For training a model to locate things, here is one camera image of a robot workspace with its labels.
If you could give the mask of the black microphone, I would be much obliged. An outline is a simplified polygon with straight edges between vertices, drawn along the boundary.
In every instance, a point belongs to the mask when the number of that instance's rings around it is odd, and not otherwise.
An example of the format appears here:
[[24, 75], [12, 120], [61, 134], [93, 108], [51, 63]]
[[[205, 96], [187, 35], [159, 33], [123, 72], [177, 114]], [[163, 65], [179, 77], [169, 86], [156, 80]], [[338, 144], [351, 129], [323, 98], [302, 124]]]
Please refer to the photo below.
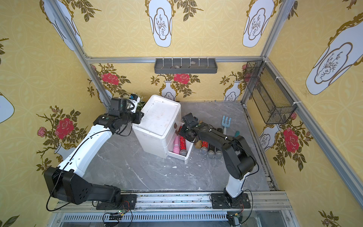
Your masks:
[[[222, 128], [217, 128], [217, 131], [220, 132], [220, 133], [223, 133], [223, 129]], [[216, 151], [215, 151], [215, 158], [216, 159], [222, 159], [223, 158], [223, 153], [222, 153], [221, 150], [216, 149]]]
[[214, 159], [215, 156], [216, 156], [216, 148], [215, 148], [215, 146], [213, 146], [212, 144], [209, 143], [207, 157], [209, 159]]

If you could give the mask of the red glitter microphone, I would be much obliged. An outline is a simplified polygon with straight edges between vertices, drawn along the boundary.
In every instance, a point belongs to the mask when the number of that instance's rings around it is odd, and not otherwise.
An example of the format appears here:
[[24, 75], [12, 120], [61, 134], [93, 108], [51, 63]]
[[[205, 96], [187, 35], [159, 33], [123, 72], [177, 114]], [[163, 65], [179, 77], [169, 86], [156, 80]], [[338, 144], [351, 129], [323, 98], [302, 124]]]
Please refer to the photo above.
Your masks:
[[179, 142], [179, 144], [180, 144], [180, 155], [182, 155], [182, 156], [187, 156], [187, 154], [188, 154], [188, 151], [187, 151], [187, 149], [186, 149], [186, 139], [183, 137], [183, 136], [181, 136], [181, 135], [179, 135], [179, 139], [180, 139], [180, 142]]
[[202, 155], [207, 155], [208, 151], [209, 151], [209, 143], [206, 141], [202, 142], [201, 148], [200, 148], [200, 153]]

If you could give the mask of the pink microphone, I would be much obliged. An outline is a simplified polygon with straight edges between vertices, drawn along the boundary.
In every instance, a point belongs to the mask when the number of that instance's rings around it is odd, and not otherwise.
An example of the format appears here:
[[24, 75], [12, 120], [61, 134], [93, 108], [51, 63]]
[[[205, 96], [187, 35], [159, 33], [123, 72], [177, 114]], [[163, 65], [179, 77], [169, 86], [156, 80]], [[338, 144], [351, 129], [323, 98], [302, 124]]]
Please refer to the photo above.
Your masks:
[[175, 139], [174, 139], [174, 142], [173, 142], [173, 153], [175, 154], [180, 154], [180, 139], [179, 139], [179, 135], [176, 135]]

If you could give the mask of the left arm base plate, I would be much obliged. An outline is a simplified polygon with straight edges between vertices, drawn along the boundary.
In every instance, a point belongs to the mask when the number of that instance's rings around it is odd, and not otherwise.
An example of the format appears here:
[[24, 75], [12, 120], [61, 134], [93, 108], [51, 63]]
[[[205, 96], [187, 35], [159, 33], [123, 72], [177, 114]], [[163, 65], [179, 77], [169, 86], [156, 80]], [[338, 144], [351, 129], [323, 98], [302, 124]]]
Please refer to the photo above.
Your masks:
[[99, 201], [96, 209], [97, 210], [134, 210], [137, 202], [136, 194], [120, 194], [116, 196], [115, 201], [113, 202], [105, 202]]

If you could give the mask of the white bottom drawer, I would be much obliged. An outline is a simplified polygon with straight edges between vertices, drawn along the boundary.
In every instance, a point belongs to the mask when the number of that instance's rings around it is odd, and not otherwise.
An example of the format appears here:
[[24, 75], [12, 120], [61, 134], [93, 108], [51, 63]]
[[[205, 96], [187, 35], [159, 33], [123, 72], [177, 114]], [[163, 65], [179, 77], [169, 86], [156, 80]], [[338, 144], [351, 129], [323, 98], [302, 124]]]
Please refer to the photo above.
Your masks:
[[182, 160], [185, 165], [188, 164], [194, 146], [193, 143], [176, 134], [171, 145], [172, 146], [168, 150], [167, 156]]

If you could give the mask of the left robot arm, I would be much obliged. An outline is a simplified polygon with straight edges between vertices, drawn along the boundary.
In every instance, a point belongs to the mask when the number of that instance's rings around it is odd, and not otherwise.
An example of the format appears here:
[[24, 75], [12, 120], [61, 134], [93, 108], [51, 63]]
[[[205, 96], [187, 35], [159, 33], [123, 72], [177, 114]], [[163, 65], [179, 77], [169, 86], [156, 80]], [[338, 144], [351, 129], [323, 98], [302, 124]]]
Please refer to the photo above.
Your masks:
[[90, 162], [112, 135], [121, 135], [126, 127], [141, 122], [144, 113], [137, 111], [140, 97], [112, 98], [107, 113], [97, 117], [87, 136], [57, 167], [44, 173], [50, 197], [73, 203], [99, 201], [108, 209], [121, 206], [122, 196], [118, 187], [92, 184], [83, 178]]

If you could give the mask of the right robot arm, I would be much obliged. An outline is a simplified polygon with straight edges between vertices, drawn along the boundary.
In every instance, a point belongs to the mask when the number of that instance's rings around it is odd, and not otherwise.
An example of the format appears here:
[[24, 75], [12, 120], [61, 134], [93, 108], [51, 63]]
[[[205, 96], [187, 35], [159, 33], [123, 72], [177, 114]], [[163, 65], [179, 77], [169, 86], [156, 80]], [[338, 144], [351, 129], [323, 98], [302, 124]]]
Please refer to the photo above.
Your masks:
[[218, 132], [207, 123], [200, 123], [191, 113], [182, 117], [183, 126], [179, 135], [189, 142], [201, 140], [213, 145], [223, 154], [226, 169], [229, 173], [225, 193], [230, 199], [242, 194], [245, 180], [253, 174], [258, 164], [246, 139], [242, 136], [232, 137]]

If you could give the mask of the white three-drawer cabinet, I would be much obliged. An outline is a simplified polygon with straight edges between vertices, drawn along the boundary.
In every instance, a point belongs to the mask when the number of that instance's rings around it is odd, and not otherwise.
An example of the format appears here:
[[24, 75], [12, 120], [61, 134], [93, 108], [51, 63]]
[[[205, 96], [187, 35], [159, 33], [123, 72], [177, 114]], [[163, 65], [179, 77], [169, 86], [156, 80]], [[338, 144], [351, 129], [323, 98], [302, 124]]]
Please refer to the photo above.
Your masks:
[[181, 125], [181, 104], [152, 95], [142, 112], [141, 122], [133, 124], [133, 132], [142, 149], [146, 153], [167, 158], [173, 150], [176, 131]]

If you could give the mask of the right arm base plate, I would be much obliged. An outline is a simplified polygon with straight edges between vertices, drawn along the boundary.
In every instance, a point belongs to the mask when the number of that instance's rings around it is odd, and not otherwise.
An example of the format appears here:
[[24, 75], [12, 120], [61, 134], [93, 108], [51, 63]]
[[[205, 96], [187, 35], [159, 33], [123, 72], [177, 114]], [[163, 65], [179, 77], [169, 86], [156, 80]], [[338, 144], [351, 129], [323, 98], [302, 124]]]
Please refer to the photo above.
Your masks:
[[230, 197], [229, 194], [211, 194], [209, 199], [213, 209], [250, 209], [251, 200], [246, 193], [238, 195], [236, 198]]

